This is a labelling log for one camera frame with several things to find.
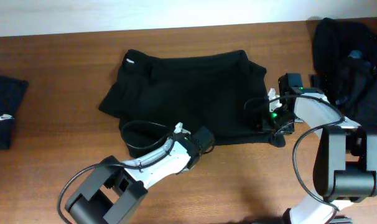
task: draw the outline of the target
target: white wall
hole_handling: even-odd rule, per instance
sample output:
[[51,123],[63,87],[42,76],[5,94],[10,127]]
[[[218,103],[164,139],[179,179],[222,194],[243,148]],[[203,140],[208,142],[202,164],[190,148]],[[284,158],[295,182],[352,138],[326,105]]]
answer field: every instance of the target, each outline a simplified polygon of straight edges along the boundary
[[376,16],[377,0],[0,0],[0,36]]

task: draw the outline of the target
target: wooden table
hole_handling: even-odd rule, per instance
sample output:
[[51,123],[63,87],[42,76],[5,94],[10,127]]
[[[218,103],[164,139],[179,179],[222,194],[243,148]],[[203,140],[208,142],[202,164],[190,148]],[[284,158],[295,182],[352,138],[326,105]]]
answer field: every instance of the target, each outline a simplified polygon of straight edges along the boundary
[[[377,19],[362,21],[377,30]],[[0,38],[0,75],[30,83],[12,147],[0,151],[0,223],[62,223],[56,201],[73,174],[109,155],[129,159],[118,120],[97,110],[128,49],[165,58],[243,49],[251,61],[267,68],[267,88],[277,88],[277,79],[286,72],[301,73],[309,86],[315,25],[283,22]],[[131,223],[236,223],[282,215],[305,196],[291,153],[307,129],[297,125],[284,148],[216,147],[190,172],[151,187]],[[318,141],[313,134],[299,149],[300,173],[310,188]],[[377,197],[341,214],[356,223],[377,223]]]

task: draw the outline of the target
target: clothing label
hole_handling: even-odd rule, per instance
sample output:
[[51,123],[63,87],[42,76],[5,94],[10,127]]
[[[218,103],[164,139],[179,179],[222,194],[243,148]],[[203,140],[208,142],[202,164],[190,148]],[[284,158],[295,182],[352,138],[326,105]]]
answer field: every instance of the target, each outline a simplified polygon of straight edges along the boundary
[[8,114],[4,114],[4,115],[0,116],[0,121],[6,120],[6,119],[14,119],[14,118],[13,118],[13,116],[8,115]]

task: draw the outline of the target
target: folded black garment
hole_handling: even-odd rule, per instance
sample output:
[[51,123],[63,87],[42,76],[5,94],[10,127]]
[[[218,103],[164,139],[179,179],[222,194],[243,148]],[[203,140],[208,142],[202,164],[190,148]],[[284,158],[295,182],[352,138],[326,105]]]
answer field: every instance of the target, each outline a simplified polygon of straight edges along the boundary
[[0,149],[9,149],[14,115],[28,87],[28,82],[0,77]]
[[377,131],[377,34],[359,22],[325,18],[315,31],[313,61],[328,100]]
[[[271,140],[270,134],[259,133],[244,115],[248,99],[268,98],[265,74],[266,69],[250,62],[243,50],[168,59],[129,50],[99,110],[120,118],[120,129],[132,120],[168,127],[182,122],[192,133],[206,126],[215,135],[216,145],[270,142],[282,147],[283,138]],[[164,134],[159,128],[141,126],[124,130],[123,137],[132,145],[145,146]],[[140,156],[129,151],[133,157]]]

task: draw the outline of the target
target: cable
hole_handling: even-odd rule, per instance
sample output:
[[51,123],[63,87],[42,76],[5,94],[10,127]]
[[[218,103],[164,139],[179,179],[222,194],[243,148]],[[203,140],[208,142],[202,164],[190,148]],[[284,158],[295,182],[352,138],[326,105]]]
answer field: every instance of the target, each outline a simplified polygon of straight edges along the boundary
[[279,134],[280,131],[282,131],[284,128],[286,128],[286,127],[292,125],[293,123],[294,123],[294,122],[292,121],[292,122],[289,122],[289,123],[283,125],[280,129],[278,129],[278,130],[274,133],[274,136],[276,136],[277,134]]
[[[160,126],[160,127],[167,127],[167,126],[164,126],[162,124],[157,124],[157,123],[153,123],[153,122],[150,122],[150,121],[140,121],[140,120],[137,120],[137,121],[130,121],[128,123],[126,123],[122,128],[121,128],[121,131],[123,131],[127,126],[130,126],[132,124],[137,124],[137,123],[147,123],[147,124],[153,124],[153,125],[157,125],[157,126]],[[154,144],[150,145],[150,146],[145,146],[145,147],[136,147],[136,146],[132,146],[130,144],[128,144],[125,140],[125,143],[130,146],[130,147],[134,147],[136,149],[145,149],[145,148],[150,148],[150,147],[153,147],[155,146],[156,144],[159,144],[161,141],[163,141],[165,138],[167,138],[168,136],[172,135],[172,143],[168,149],[168,151],[162,155],[160,158],[154,160],[153,162],[150,162],[146,165],[143,165],[143,166],[130,166],[130,165],[127,165],[127,164],[124,164],[123,162],[120,162],[120,163],[117,163],[117,164],[93,164],[91,166],[88,166],[84,169],[82,169],[80,172],[78,172],[77,174],[75,174],[68,182],[67,184],[64,186],[64,188],[62,189],[62,191],[60,192],[60,195],[58,196],[58,200],[57,200],[57,213],[58,215],[60,216],[60,218],[66,223],[66,224],[72,224],[70,221],[68,221],[68,219],[63,215],[62,213],[62,210],[61,210],[61,203],[62,203],[62,199],[63,199],[63,196],[65,194],[65,192],[67,191],[67,189],[69,188],[69,186],[79,177],[81,176],[82,174],[84,174],[85,172],[88,172],[89,170],[92,170],[92,169],[96,169],[96,168],[99,168],[99,167],[121,167],[121,168],[125,168],[125,169],[136,169],[136,170],[139,170],[139,169],[145,169],[147,167],[150,167],[154,164],[156,164],[157,162],[163,160],[163,158],[165,158],[167,155],[170,154],[171,150],[173,149],[174,145],[175,145],[175,142],[176,142],[176,134],[171,131],[170,133],[166,134],[164,137],[162,137],[161,139],[159,139],[157,142],[155,142]],[[208,154],[210,152],[212,152],[212,150],[215,148],[215,142],[213,142],[213,147],[205,152],[204,154]]]
[[63,190],[60,192],[60,195],[58,196],[58,199],[57,199],[57,213],[58,215],[60,216],[60,218],[66,223],[66,224],[72,224],[70,221],[68,221],[68,219],[63,215],[62,213],[62,210],[61,210],[61,205],[62,205],[62,199],[63,199],[63,196],[65,194],[65,192],[67,191],[67,189],[69,188],[69,186],[79,177],[81,176],[82,174],[84,174],[85,172],[88,172],[89,170],[92,170],[92,169],[96,169],[96,168],[99,168],[99,167],[104,167],[104,166],[108,166],[108,167],[121,167],[121,168],[125,168],[125,169],[136,169],[136,170],[139,170],[139,169],[145,169],[147,167],[150,167],[154,164],[156,164],[157,162],[163,160],[163,158],[165,158],[167,155],[169,155],[169,153],[171,152],[171,150],[173,149],[174,147],[174,144],[176,142],[176,134],[174,132],[172,132],[172,144],[170,145],[168,151],[162,155],[160,158],[154,160],[153,162],[150,162],[146,165],[143,165],[143,166],[130,166],[130,165],[127,165],[127,164],[124,164],[123,162],[120,162],[120,163],[117,163],[117,164],[93,164],[91,166],[88,166],[86,168],[84,168],[83,170],[81,170],[80,172],[78,172],[77,174],[75,174],[68,182],[67,184],[64,186]]
[[[297,167],[297,163],[296,163],[296,152],[297,152],[297,149],[298,149],[298,146],[299,146],[299,143],[306,137],[308,136],[309,134],[319,130],[319,129],[322,129],[326,126],[332,126],[332,125],[337,125],[337,124],[340,124],[342,122],[345,121],[345,116],[342,114],[342,112],[339,111],[338,108],[334,107],[334,105],[330,104],[329,102],[326,102],[320,98],[317,98],[317,97],[314,97],[314,96],[305,96],[305,95],[287,95],[287,96],[280,96],[278,98],[275,98],[275,99],[272,99],[270,100],[268,103],[265,103],[265,104],[262,104],[261,106],[259,107],[263,107],[263,106],[267,106],[269,105],[270,103],[274,102],[274,101],[277,101],[277,100],[283,100],[283,99],[289,99],[289,98],[307,98],[307,99],[310,99],[310,100],[315,100],[315,101],[318,101],[319,103],[322,103],[322,104],[325,104],[327,105],[328,107],[330,107],[331,109],[333,109],[340,117],[340,119],[338,121],[334,121],[334,122],[331,122],[331,123],[327,123],[327,124],[323,124],[323,125],[320,125],[320,126],[317,126],[317,127],[314,127],[308,131],[306,131],[304,134],[302,134],[299,139],[296,141],[295,145],[294,145],[294,149],[292,150],[292,164],[294,166],[294,172],[295,172],[295,175],[300,183],[300,185],[302,186],[302,188],[306,191],[307,194],[309,194],[314,200],[324,204],[324,205],[328,205],[328,206],[331,206],[333,209],[334,209],[334,213],[333,213],[333,217],[337,214],[337,212],[339,212],[339,208],[332,204],[332,203],[329,203],[329,202],[324,202],[323,200],[319,199],[316,195],[314,195],[307,187],[306,185],[304,184],[302,178],[300,177],[299,175],[299,171],[298,171],[298,167]],[[244,104],[244,110],[246,109],[246,105],[248,104],[248,102],[252,101],[252,100],[255,100],[256,98],[252,98],[252,99],[249,99],[247,102],[245,102]]]
[[211,153],[213,149],[215,148],[215,145],[216,145],[216,141],[213,141],[212,148],[209,151],[204,152],[203,154],[205,155],[205,154]]
[[337,211],[336,209],[334,209],[333,212],[332,212],[332,216],[331,216],[331,218],[329,218],[329,219],[325,222],[325,224],[329,224],[329,223],[333,220],[333,218],[335,218],[335,216],[337,215],[338,212],[339,212],[339,211]]
[[[124,126],[121,128],[121,133],[123,133],[123,131],[133,125],[133,124],[153,124],[153,125],[156,125],[156,126],[160,126],[160,127],[163,127],[163,128],[167,128],[167,126],[163,125],[163,124],[157,124],[157,123],[153,123],[153,122],[150,122],[150,121],[141,121],[141,120],[134,120],[134,121],[129,121],[127,122],[126,124],[124,124]],[[146,150],[146,149],[150,149],[158,144],[160,144],[161,142],[165,141],[165,139],[170,136],[170,133],[167,133],[165,134],[164,136],[162,136],[158,141],[156,141],[155,143],[149,145],[149,146],[143,146],[143,147],[137,147],[137,146],[133,146],[131,145],[130,143],[127,142],[127,140],[124,139],[124,135],[122,134],[122,140],[125,142],[125,144],[130,147],[130,148],[133,148],[133,149],[139,149],[139,150]]]

